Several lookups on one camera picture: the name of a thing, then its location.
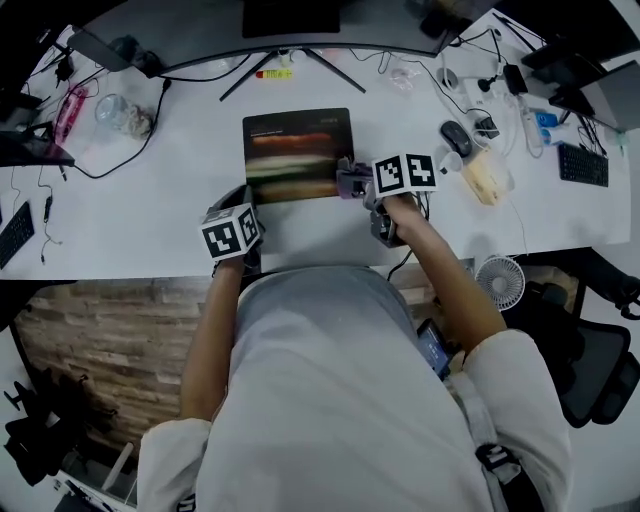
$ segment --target backpack strap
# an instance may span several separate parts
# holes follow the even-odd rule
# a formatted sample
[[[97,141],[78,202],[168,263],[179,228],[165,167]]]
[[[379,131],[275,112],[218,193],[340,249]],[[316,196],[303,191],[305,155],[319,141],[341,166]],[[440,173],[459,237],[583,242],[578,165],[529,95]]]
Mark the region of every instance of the backpack strap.
[[[489,411],[471,379],[460,372],[450,376],[446,385],[467,420],[494,510],[544,511],[538,491],[518,458],[511,450],[498,444],[498,434]]]

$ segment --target charger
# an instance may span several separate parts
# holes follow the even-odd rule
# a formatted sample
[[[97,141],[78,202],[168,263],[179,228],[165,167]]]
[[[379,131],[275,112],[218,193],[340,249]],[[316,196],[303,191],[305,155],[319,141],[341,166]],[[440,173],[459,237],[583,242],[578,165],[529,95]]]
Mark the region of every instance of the charger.
[[[500,135],[500,132],[491,117],[485,117],[484,119],[476,121],[474,127],[476,129],[476,133],[482,137],[486,137],[487,139],[494,139]]]

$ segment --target monitor stand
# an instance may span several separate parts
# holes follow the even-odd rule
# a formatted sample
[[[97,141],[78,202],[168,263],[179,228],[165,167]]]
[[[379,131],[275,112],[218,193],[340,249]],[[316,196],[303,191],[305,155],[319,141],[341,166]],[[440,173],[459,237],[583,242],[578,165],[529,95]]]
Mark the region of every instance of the monitor stand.
[[[315,60],[316,62],[318,62],[319,64],[322,64],[324,67],[326,67],[327,69],[329,69],[330,71],[333,71],[336,75],[338,75],[340,78],[342,78],[343,80],[345,80],[346,82],[349,82],[351,85],[353,85],[356,89],[358,89],[361,93],[365,93],[367,92],[364,87],[362,87],[360,84],[358,84],[355,80],[353,80],[352,78],[348,77],[347,75],[345,75],[342,71],[340,71],[337,67],[335,67],[333,64],[331,64],[331,62],[329,62],[326,59],[323,59],[322,57],[320,57],[320,55],[318,55],[316,52],[314,52],[313,50],[309,50],[308,48],[297,48],[300,51],[303,51],[307,57],[309,57],[312,60]],[[276,59],[279,57],[279,54],[277,51],[273,51],[273,52],[269,52],[267,54],[267,56],[262,59],[260,62],[258,62],[255,66],[253,66],[249,71],[247,71],[247,73],[245,73],[244,76],[242,76],[242,78],[240,78],[235,84],[233,84],[229,90],[227,92],[225,92],[222,96],[220,96],[220,101],[224,101],[225,99],[227,99],[227,97],[233,92],[235,91],[238,87],[240,87],[244,82],[246,82],[251,76],[255,75],[258,71],[260,71],[260,68],[262,68],[262,66],[264,66],[265,64],[267,64],[268,62],[270,62],[273,59]]]

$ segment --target black keyboard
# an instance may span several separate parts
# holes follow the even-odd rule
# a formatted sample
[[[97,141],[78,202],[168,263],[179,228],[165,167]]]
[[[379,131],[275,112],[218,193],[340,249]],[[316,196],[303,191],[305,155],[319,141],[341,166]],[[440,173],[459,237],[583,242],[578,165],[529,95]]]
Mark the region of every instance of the black keyboard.
[[[571,144],[558,146],[560,179],[609,186],[609,160]]]
[[[29,203],[24,203],[0,233],[0,269],[7,266],[34,233],[31,209]]]

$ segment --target small fan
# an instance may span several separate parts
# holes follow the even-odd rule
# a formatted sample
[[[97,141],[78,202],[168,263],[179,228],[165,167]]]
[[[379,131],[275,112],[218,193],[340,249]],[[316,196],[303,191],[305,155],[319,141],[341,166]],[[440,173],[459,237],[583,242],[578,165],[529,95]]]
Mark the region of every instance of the small fan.
[[[500,311],[512,308],[524,293],[524,273],[506,256],[493,256],[476,272],[476,281]]]

